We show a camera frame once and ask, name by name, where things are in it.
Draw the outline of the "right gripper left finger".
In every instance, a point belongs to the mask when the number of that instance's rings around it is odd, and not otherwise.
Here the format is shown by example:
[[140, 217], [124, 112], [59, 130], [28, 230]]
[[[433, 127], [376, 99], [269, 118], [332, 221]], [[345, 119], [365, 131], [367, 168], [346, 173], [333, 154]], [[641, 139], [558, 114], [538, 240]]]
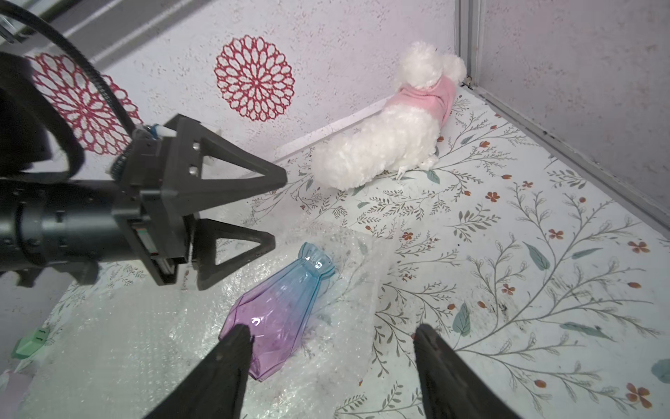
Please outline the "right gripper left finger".
[[239, 419], [252, 348], [250, 329], [234, 326], [147, 417]]

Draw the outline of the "bubble purple vase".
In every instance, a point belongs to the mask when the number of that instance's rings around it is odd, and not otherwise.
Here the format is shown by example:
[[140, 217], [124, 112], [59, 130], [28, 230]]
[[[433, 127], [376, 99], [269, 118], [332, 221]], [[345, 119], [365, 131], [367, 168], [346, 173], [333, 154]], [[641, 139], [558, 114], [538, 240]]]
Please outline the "bubble purple vase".
[[281, 370], [251, 382], [246, 418], [331, 418], [369, 367], [373, 311], [390, 238], [330, 223], [282, 235], [275, 251], [206, 291], [136, 283], [88, 296], [45, 349], [17, 416], [141, 418], [215, 347], [234, 303], [315, 244], [335, 274], [317, 294], [305, 334]]

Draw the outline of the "purple blue glass vase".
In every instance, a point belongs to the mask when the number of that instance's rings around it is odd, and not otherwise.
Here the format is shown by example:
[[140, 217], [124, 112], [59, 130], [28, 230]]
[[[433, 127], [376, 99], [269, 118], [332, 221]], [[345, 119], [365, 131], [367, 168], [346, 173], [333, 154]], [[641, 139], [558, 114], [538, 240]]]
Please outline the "purple blue glass vase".
[[319, 289], [337, 272], [331, 258], [314, 244], [298, 258], [244, 293], [233, 305], [219, 335], [245, 325], [254, 339], [250, 376], [262, 382], [281, 370], [301, 344]]

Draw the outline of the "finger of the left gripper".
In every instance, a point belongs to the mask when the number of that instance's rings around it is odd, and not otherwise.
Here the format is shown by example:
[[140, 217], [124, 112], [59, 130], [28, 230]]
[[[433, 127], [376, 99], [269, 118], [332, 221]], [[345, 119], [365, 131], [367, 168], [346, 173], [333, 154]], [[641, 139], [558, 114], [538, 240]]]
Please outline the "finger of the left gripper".
[[239, 148], [197, 120], [176, 115], [167, 123], [169, 153], [162, 201], [188, 216], [284, 188], [287, 172]]
[[197, 289], [208, 290], [275, 247], [276, 239], [268, 232], [211, 219], [199, 220], [192, 247]]

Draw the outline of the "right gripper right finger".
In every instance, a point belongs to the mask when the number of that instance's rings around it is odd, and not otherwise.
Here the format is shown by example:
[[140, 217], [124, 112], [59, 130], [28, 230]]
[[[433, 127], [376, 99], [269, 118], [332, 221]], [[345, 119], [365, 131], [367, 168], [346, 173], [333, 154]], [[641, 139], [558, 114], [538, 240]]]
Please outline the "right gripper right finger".
[[490, 390], [432, 326], [427, 324], [418, 326], [415, 331], [414, 348], [425, 417], [519, 418], [519, 415]]

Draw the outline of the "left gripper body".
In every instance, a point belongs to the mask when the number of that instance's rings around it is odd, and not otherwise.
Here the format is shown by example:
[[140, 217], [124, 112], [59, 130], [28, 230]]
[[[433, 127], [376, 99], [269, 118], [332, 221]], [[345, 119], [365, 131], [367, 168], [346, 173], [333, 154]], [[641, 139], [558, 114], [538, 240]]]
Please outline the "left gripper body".
[[92, 285], [105, 262], [138, 260], [160, 286], [192, 255], [196, 215], [180, 207], [180, 176], [196, 178], [193, 127], [139, 140], [122, 180], [1, 181], [1, 272], [34, 286], [47, 268]]

